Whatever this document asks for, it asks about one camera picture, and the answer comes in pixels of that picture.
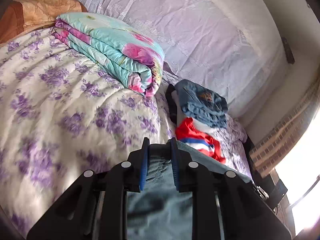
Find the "teal fleece pants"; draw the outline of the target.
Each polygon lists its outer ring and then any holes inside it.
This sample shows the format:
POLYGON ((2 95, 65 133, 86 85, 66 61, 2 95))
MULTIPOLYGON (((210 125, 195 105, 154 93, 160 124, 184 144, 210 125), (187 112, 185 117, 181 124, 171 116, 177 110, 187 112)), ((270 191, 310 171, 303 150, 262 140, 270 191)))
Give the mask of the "teal fleece pants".
POLYGON ((144 190, 127 194, 128 239, 191 239, 192 194, 176 190, 170 147, 151 144, 149 157, 144 190))

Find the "red white blue garment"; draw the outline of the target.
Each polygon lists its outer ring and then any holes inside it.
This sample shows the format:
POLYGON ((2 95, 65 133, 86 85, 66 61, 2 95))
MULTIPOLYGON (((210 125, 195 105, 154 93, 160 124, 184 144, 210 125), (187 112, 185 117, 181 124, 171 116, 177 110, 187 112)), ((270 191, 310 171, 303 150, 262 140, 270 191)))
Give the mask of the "red white blue garment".
POLYGON ((225 157, 221 153, 219 141, 211 135, 199 131, 195 126, 192 118, 184 118, 175 129, 176 139, 198 150, 202 154, 215 159, 224 164, 225 157))

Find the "folded blue denim jeans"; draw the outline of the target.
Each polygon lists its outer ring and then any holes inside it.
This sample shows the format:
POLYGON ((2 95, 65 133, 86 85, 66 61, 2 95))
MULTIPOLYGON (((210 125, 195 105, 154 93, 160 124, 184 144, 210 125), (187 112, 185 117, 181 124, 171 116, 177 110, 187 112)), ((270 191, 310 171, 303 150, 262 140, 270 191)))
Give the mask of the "folded blue denim jeans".
POLYGON ((226 128, 228 105, 224 97, 190 80, 176 83, 181 111, 211 128, 226 128))

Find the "black folded garment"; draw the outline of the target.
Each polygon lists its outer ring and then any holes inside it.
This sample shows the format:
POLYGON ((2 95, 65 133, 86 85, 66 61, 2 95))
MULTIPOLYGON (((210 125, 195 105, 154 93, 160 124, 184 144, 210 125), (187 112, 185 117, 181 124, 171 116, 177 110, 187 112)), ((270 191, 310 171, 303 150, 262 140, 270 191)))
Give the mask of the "black folded garment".
POLYGON ((177 105, 172 97, 172 92, 175 91, 175 87, 169 84, 165 92, 165 98, 169 107, 169 118, 173 124, 177 125, 177 105))

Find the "beige checkered curtain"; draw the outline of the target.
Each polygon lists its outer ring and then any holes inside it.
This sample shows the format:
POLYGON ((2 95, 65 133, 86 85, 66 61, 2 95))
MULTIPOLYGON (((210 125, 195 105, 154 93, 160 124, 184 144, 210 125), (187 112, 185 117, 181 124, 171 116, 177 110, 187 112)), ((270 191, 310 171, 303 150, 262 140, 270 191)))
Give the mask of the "beige checkered curtain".
POLYGON ((319 79, 307 89, 300 102, 250 151, 253 168, 266 177, 293 149, 319 109, 319 79))

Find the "purple floral bedspread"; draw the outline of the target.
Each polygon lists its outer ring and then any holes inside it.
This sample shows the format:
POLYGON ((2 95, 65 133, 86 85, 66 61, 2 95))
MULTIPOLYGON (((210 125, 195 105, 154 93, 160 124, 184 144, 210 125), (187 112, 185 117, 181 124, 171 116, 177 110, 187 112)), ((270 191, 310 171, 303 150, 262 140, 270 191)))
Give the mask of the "purple floral bedspread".
POLYGON ((1 46, 1 209, 26 236, 87 169, 175 135, 165 98, 145 98, 42 29, 1 46))

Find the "folded teal pink floral quilt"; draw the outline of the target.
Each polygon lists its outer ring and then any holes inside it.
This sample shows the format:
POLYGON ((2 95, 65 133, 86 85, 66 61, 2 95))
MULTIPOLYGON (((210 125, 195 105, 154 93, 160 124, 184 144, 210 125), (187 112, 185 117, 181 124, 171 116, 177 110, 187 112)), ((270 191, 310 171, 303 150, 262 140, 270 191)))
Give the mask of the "folded teal pink floral quilt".
POLYGON ((54 36, 136 93, 152 97, 160 87, 163 49, 117 18, 68 12, 57 16, 54 36))

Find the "lavender lace headboard cover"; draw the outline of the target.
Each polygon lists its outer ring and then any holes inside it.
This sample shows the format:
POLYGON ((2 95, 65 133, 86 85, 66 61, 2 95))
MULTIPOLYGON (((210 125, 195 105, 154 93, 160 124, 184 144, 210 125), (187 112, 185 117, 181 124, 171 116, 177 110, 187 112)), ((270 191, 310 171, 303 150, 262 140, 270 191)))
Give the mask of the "lavender lace headboard cover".
POLYGON ((207 87, 249 122, 285 76, 277 26, 263 0, 78 0, 156 41, 172 73, 207 87))

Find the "orange brown pillow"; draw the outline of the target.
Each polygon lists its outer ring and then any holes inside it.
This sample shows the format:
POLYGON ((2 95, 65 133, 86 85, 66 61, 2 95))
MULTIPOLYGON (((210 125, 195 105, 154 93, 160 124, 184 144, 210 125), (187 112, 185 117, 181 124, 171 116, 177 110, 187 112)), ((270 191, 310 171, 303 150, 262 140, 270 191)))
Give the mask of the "orange brown pillow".
POLYGON ((57 16, 87 12, 78 0, 13 0, 1 17, 1 44, 33 30, 52 27, 57 16))

